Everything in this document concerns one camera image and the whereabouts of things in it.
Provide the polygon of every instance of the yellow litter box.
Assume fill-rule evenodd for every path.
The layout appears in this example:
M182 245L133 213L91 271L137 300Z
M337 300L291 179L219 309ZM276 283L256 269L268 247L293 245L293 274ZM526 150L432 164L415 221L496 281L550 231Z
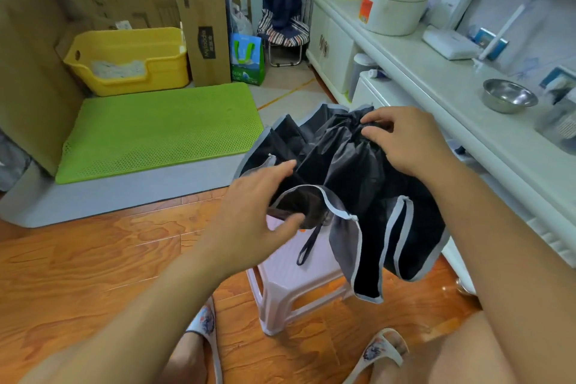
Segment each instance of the yellow litter box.
M175 27L83 32L64 63L98 96L178 89L189 82L184 37Z

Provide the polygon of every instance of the white stool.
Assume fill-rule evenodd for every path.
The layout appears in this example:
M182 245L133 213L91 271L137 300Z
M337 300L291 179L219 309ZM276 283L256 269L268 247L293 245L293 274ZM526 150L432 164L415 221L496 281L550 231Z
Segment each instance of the white stool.
M271 230L283 223L282 220L270 216L266 216L266 220ZM263 293L260 293L254 269L247 270L250 287L260 312L260 324L266 335L278 334L287 323L301 315L314 311L333 299L347 298L353 294L350 285L346 283L326 296L292 310L292 303L299 296L343 276L328 242L329 226L321 229L306 262L301 266L296 265L299 252L312 232L313 229L306 232L299 231L289 242L258 265Z

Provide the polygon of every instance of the white countertop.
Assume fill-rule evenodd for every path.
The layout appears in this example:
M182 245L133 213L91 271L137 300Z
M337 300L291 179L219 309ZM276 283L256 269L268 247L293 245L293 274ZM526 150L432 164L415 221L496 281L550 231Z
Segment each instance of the white countertop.
M507 77L471 60L449 61L412 35L389 37L365 30L359 0L314 0L386 73L526 207L576 251L576 156L534 130L539 104L519 114L500 114L481 102L486 79Z

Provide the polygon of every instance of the green litter mat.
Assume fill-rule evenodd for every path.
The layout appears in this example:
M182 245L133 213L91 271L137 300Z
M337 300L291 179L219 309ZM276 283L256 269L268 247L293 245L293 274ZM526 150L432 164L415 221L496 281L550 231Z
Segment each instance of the green litter mat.
M56 183L242 154L262 130L250 89L240 82L86 99Z

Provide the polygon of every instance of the white slipper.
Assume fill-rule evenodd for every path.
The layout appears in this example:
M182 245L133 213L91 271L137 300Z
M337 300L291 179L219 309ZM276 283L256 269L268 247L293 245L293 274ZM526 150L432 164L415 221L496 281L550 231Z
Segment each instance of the white slipper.
M352 369L352 372L348 375L348 378L344 380L343 384L353 384L358 378L358 375L360 375L366 367L370 366L380 358L390 358L398 366L402 366L402 362L404 361L402 356L398 353L396 348L392 346L392 343L384 337L386 334L390 333L397 334L398 337L402 339L402 342L406 344L402 336L398 334L398 331L392 328L384 328L372 337L372 340L368 346L366 346L366 349L364 349L364 352L356 363L356 366L354 366L354 369Z
M192 323L186 330L205 337L212 348L212 361L214 362L214 373L216 374L216 384L222 384L222 367L220 366L220 356L218 355L218 344L216 343L216 313L212 296L204 307L198 312Z

